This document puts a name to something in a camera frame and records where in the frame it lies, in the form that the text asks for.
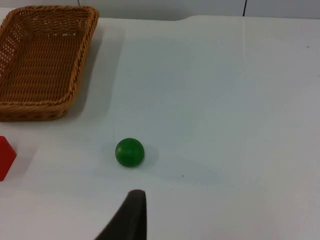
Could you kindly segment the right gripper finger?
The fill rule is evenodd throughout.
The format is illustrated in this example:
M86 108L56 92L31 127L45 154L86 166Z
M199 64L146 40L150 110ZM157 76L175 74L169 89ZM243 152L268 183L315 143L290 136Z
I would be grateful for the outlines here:
M128 192L123 203L96 237L97 240L146 240L147 199L145 191Z

